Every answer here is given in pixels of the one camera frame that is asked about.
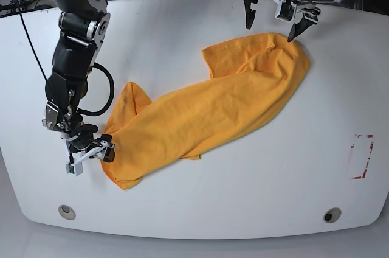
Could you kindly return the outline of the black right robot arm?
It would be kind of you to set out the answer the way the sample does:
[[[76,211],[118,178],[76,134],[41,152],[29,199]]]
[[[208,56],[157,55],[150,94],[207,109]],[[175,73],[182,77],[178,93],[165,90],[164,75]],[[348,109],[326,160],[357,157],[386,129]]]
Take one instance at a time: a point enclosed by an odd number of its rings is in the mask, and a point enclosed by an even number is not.
[[[74,166],[86,158],[113,162],[112,137],[95,138],[98,127],[86,124],[84,116],[104,114],[114,99],[114,80],[109,71],[96,63],[103,44],[110,14],[107,0],[54,0],[61,10],[58,26],[60,37],[52,59],[52,73],[47,79],[47,105],[44,126],[58,131],[66,141],[69,164]],[[98,111],[79,107],[88,91],[88,75],[93,69],[102,71],[109,82],[107,103]]]

